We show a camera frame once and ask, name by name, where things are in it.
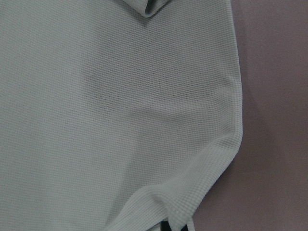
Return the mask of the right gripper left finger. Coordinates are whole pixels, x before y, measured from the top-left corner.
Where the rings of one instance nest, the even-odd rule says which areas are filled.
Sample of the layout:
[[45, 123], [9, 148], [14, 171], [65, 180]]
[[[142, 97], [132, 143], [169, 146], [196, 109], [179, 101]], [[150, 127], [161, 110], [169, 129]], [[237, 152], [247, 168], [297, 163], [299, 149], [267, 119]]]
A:
[[161, 221], [160, 223], [160, 231], [171, 231], [171, 227], [168, 221]]

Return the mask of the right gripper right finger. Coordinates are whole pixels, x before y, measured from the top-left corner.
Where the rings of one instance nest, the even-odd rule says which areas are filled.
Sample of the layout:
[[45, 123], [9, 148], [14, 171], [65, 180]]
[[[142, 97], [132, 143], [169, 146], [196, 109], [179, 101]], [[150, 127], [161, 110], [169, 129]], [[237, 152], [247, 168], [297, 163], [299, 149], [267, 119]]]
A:
[[180, 231], [188, 231], [188, 226], [187, 224], [185, 224], [181, 229]]

